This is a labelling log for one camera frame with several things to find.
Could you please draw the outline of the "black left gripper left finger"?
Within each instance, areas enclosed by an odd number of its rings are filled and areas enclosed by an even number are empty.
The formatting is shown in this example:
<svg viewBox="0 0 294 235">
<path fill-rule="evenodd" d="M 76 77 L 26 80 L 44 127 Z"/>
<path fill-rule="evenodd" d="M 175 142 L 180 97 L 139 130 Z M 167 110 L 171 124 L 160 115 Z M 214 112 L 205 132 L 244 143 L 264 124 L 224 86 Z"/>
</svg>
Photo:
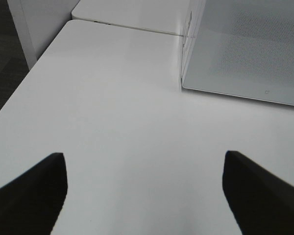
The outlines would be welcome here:
<svg viewBox="0 0 294 235">
<path fill-rule="evenodd" d="M 52 153 L 0 188 L 0 235 L 49 235 L 68 191 L 63 153 Z"/>
</svg>

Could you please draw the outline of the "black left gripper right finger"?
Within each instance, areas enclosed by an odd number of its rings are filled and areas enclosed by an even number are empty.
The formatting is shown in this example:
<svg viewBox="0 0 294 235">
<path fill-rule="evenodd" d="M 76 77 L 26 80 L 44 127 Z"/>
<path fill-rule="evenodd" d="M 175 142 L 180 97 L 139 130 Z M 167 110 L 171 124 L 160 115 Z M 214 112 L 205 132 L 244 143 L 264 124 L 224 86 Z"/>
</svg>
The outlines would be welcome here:
<svg viewBox="0 0 294 235">
<path fill-rule="evenodd" d="M 294 235 L 294 186 L 238 151 L 227 151 L 222 189 L 244 235 Z"/>
</svg>

